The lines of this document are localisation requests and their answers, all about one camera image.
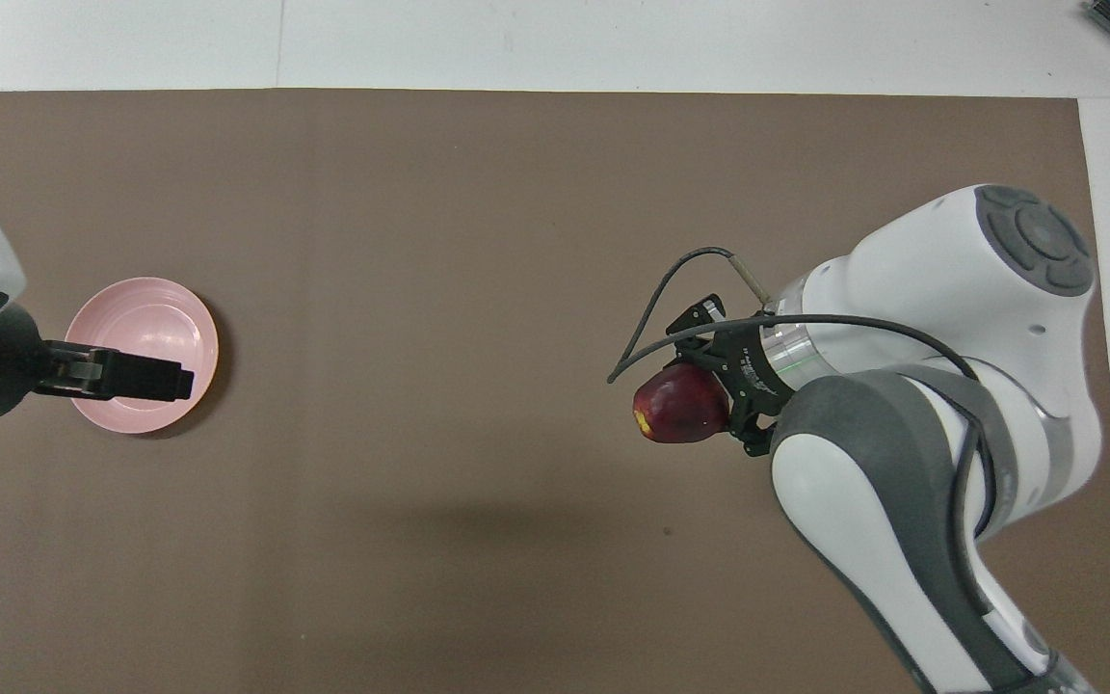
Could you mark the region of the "pink plate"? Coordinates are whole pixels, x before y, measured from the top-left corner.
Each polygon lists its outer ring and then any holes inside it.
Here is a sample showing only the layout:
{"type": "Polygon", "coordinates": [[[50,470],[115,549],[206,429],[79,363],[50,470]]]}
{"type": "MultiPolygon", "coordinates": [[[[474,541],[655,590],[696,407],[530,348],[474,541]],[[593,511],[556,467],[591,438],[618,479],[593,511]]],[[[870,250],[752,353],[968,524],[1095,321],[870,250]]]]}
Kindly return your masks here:
{"type": "Polygon", "coordinates": [[[219,329],[210,308],[194,291],[155,276],[121,280],[98,291],[75,312],[65,342],[176,361],[194,373],[188,399],[73,401],[89,422],[119,434],[151,434],[179,422],[206,399],[219,368],[219,329]]]}

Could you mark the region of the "dark red apple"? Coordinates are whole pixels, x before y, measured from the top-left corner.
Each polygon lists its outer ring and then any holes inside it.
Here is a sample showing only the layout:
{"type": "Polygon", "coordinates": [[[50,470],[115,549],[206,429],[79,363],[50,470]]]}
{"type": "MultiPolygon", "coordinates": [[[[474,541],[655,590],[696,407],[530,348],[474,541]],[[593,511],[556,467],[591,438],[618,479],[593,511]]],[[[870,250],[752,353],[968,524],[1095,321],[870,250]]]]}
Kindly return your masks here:
{"type": "Polygon", "coordinates": [[[662,369],[636,389],[630,412],[645,439],[664,444],[700,442],[728,428],[722,382],[687,361],[662,369]]]}

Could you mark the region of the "brown paper table mat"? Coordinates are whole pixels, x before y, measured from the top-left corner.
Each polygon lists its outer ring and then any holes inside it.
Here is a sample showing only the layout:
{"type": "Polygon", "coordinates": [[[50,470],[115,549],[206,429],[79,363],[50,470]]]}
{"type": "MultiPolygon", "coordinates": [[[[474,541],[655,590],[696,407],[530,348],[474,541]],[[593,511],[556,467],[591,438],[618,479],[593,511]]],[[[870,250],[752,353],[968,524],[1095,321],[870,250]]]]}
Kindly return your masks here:
{"type": "Polygon", "coordinates": [[[0,694],[917,694],[727,436],[605,383],[697,247],[777,291],[1021,187],[1093,238],[1036,98],[0,93],[0,227],[49,338],[111,282],[215,312],[196,412],[0,418],[0,694]]]}

